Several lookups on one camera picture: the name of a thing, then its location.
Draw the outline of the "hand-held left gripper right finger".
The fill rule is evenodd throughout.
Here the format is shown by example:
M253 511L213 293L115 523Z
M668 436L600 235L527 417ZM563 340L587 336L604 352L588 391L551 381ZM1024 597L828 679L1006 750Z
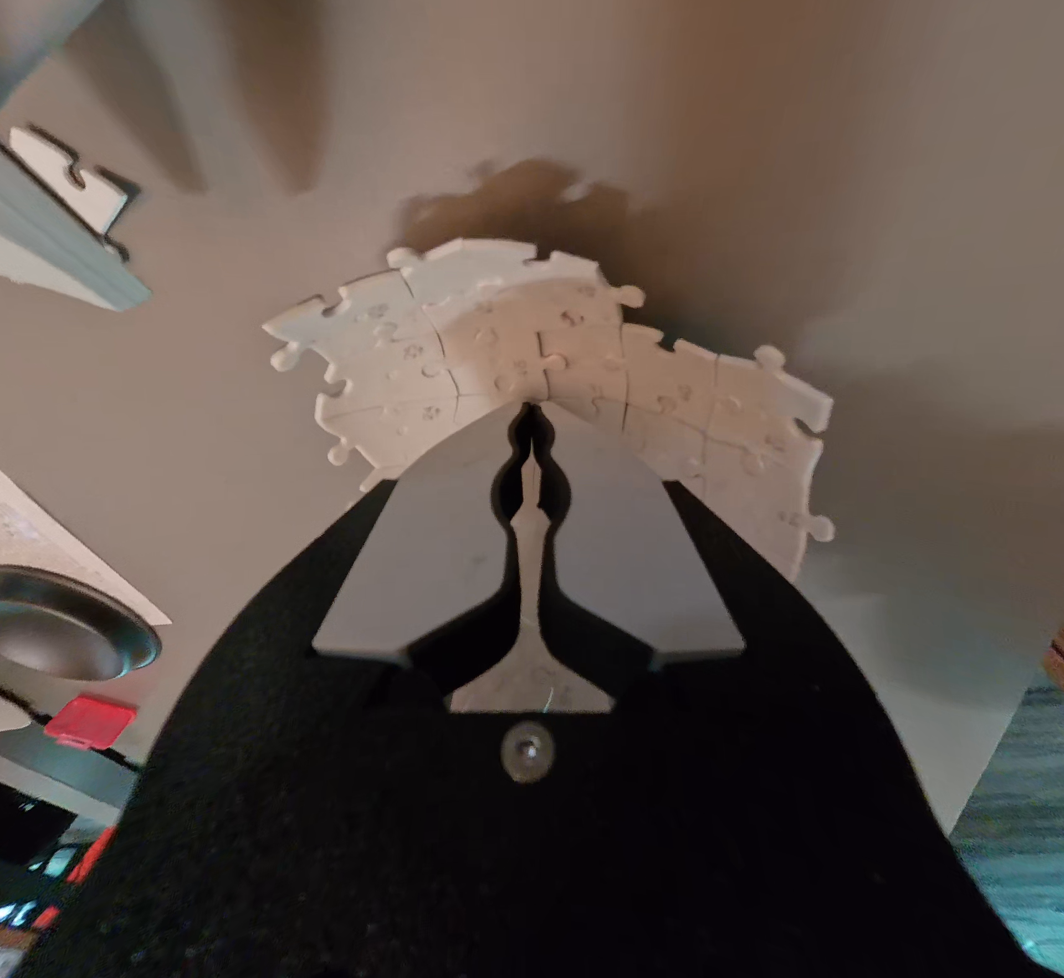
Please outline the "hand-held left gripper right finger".
M745 651L666 486L621 440L554 402L533 416L539 508L541 636L610 697L677 664Z

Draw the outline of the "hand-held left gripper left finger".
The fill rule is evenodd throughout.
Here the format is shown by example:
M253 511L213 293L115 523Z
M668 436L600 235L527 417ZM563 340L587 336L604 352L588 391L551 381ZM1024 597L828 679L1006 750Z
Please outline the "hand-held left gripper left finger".
M393 483L312 647L423 673L442 695L480 677L520 631L519 550L533 407L499 407Z

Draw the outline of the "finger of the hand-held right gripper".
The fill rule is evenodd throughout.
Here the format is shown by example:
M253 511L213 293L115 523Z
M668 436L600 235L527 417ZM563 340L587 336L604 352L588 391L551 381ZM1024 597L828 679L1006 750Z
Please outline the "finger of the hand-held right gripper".
M7 150L1 161L3 279L112 312L140 306L152 297L116 250Z

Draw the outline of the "white puzzle piece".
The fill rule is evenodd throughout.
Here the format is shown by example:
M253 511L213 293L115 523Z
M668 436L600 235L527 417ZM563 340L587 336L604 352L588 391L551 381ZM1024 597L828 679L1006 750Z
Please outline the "white puzzle piece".
M67 147L40 129L9 129L9 154L49 190L60 205L85 225L100 241L109 241L114 223L124 213L132 195L124 184L85 168Z

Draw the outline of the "white puzzle ball shell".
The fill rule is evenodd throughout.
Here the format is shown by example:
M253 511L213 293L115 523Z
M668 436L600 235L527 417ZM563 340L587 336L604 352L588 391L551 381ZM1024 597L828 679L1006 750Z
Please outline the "white puzzle ball shell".
M534 244L450 241L392 250L388 268L263 324L278 371L325 360L315 420L329 461L362 455L368 492L509 402L551 401L677 481L787 578L834 523L810 505L833 400L760 346L716 354L626 321L645 293Z

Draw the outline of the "red flat box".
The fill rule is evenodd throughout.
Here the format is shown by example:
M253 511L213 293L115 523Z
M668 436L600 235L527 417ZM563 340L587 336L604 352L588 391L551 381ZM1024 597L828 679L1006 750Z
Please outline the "red flat box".
M104 751L137 719L137 708L93 694L80 694L43 727L55 744L82 751Z

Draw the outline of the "black round dish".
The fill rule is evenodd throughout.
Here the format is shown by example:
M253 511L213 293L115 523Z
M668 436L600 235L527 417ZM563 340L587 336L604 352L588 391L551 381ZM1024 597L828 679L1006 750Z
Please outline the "black round dish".
M2 659L79 682L119 679L153 664L162 640L140 614L59 571L1 567Z

